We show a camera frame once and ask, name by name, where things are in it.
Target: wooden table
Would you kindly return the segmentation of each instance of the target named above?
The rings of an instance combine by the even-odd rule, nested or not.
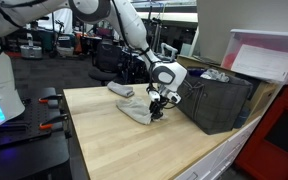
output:
[[[149,105],[147,85],[133,85]],[[64,90],[92,180],[172,179],[237,132],[202,132],[177,108],[167,119],[142,125],[125,115],[107,87]]]

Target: office chair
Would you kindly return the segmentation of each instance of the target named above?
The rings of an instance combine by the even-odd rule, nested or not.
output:
[[[101,81],[102,86],[105,86],[106,81],[114,80],[122,71],[121,54],[121,47],[105,42],[99,43],[95,66],[89,71],[89,77]]]

